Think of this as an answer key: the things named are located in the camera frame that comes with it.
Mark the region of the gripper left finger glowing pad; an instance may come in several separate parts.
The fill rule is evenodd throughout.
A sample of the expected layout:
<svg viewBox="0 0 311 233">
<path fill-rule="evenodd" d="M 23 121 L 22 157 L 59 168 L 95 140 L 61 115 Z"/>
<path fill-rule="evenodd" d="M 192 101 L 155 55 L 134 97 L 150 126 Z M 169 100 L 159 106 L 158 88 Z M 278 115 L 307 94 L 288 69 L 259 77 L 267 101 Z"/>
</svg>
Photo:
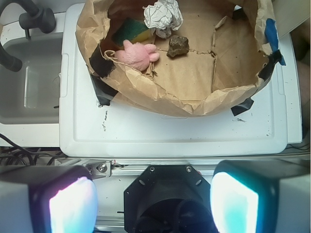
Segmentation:
<svg viewBox="0 0 311 233">
<path fill-rule="evenodd" d="M 2 233 L 91 233 L 98 195 L 84 166 L 2 166 Z"/>
</svg>

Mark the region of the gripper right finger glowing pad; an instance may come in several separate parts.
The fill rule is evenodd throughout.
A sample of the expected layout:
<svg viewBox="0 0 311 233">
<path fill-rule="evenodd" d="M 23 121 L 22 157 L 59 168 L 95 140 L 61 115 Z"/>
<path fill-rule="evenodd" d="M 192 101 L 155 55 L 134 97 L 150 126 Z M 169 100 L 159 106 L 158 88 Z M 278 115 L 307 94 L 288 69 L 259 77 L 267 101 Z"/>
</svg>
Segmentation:
<svg viewBox="0 0 311 233">
<path fill-rule="evenodd" d="M 221 233 L 309 233 L 309 162 L 223 160 L 215 168 L 211 212 Z"/>
</svg>

